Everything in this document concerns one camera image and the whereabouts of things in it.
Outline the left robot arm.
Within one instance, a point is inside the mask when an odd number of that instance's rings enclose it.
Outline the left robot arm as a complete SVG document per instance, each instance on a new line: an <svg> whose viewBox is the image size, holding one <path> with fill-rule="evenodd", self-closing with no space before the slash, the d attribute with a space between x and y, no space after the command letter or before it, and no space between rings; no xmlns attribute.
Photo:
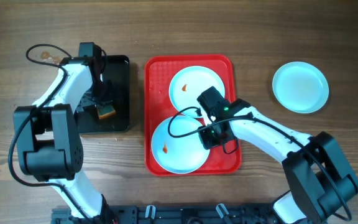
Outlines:
<svg viewBox="0 0 358 224"><path fill-rule="evenodd" d="M101 79L107 59L100 46L82 42L77 57L68 54L55 65L58 75L48 90L13 115L15 135L8 152L12 177L28 187L55 189L80 223L117 223L82 169L83 145L74 116L86 93L96 105L107 105Z"/></svg>

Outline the orange green sponge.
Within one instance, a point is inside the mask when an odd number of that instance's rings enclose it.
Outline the orange green sponge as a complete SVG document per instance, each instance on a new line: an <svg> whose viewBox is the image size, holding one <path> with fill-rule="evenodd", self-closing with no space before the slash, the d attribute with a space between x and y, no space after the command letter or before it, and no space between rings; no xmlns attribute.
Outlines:
<svg viewBox="0 0 358 224"><path fill-rule="evenodd" d="M96 111L99 119L106 119L116 114L116 110L114 109L113 105L97 106Z"/></svg>

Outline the light blue plate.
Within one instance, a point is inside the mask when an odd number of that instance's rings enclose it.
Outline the light blue plate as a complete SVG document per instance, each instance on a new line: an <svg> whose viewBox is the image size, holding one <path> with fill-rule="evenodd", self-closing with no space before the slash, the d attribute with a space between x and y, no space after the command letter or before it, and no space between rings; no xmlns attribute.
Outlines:
<svg viewBox="0 0 358 224"><path fill-rule="evenodd" d="M312 64L289 62L282 65L272 79L277 101L296 113L314 113L327 103L329 85L324 74Z"/></svg>
<svg viewBox="0 0 358 224"><path fill-rule="evenodd" d="M169 117L154 131L151 148L154 159L166 171L187 174L199 169L207 160L210 150L205 149L199 135L173 138L196 130L201 123L188 116Z"/></svg>
<svg viewBox="0 0 358 224"><path fill-rule="evenodd" d="M186 67L172 78L169 98L177 111L191 106L199 108L197 97L211 86L215 87L221 96L226 96L222 79L212 69L203 66Z"/></svg>

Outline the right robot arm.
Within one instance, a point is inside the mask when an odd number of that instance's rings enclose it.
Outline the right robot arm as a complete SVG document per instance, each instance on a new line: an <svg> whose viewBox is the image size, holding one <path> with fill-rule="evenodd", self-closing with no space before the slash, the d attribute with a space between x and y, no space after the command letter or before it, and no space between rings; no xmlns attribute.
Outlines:
<svg viewBox="0 0 358 224"><path fill-rule="evenodd" d="M358 178L338 142L328 133L299 133L262 115L250 103L229 102L215 87L197 98L206 125L198 128L206 149L246 141L281 163L289 190L272 205L281 223L324 223L358 194Z"/></svg>

